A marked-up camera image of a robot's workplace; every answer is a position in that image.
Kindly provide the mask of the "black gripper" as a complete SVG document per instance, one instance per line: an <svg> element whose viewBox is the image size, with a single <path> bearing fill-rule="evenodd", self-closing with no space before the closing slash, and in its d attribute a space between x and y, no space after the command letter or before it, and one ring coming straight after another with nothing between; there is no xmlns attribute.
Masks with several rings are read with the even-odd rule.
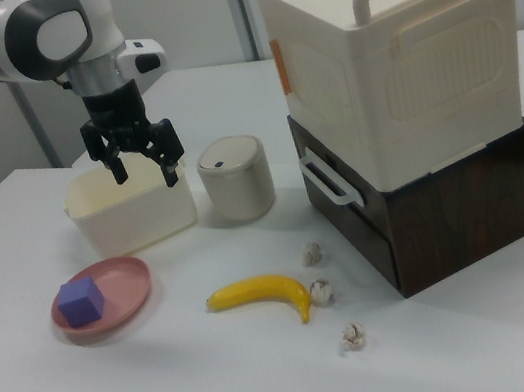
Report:
<svg viewBox="0 0 524 392"><path fill-rule="evenodd" d="M124 184L129 177L119 152L137 151L159 165L169 188L176 185L176 168L184 148L170 120L155 124L147 120L135 80L111 93L84 97L83 103L90 119L81 126L80 134L88 155L103 163L116 183Z"/></svg>

